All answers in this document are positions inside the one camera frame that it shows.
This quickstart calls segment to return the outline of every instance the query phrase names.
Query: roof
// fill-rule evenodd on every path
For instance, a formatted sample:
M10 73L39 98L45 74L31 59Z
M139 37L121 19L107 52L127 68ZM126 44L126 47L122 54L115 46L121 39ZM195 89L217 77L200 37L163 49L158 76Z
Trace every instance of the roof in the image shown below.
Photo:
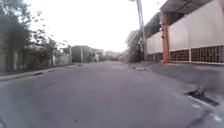
M167 0L160 10L189 14L210 1L211 0Z

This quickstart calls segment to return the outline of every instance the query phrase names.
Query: street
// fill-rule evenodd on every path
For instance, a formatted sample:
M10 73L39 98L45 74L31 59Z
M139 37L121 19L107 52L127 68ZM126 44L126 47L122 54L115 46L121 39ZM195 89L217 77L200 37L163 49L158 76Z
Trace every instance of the street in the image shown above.
M221 128L184 83L121 62L84 64L0 83L7 128Z

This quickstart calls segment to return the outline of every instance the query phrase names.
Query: sky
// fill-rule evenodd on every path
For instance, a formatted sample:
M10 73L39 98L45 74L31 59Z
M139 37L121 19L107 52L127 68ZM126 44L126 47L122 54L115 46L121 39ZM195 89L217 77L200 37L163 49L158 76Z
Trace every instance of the sky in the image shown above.
M166 0L142 0L146 24ZM130 31L139 29L137 4L130 0L26 0L31 14L42 11L42 23L33 23L37 29L44 23L53 39L68 44L92 48L124 51Z

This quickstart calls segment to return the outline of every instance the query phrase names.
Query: curb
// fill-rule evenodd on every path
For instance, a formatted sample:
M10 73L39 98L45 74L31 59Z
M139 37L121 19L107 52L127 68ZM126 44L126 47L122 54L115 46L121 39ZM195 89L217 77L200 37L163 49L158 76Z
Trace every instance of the curb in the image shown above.
M22 73L22 74L3 76L3 77L0 77L0 82L5 82L5 81L9 81L9 80L24 78L24 77L28 77L28 76L43 75L44 73L48 73L48 72L50 73L50 72L54 72L54 71L61 70L61 69L69 69L69 68L79 67L79 66L80 66L80 64L79 65L69 65L69 66L59 67L59 68L50 68L50 69L46 69L46 70L40 70L40 71L34 71L34 72L26 72L26 73Z

